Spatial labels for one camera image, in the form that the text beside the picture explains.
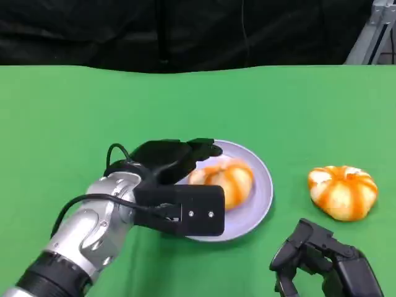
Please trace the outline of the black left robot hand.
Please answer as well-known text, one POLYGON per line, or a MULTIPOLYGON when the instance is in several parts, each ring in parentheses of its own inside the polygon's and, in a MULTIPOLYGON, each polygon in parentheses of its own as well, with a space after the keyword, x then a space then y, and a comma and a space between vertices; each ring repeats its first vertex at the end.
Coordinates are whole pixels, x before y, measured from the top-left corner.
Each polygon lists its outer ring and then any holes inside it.
POLYGON ((130 158, 143 165, 158 184, 176 184, 192 171, 197 162, 218 157, 223 150, 209 138, 189 141, 178 139, 150 140, 137 147, 130 158))

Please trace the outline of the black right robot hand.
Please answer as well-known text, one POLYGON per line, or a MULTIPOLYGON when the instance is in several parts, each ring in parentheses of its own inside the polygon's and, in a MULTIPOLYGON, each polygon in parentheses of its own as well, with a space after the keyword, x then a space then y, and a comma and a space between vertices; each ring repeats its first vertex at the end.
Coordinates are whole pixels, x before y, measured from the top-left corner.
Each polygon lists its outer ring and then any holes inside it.
POLYGON ((276 273, 275 291, 280 296, 298 296, 293 283, 297 270, 323 278, 325 296, 383 296, 366 256, 356 247, 343 244, 333 232, 305 218, 273 257, 269 269, 276 273))

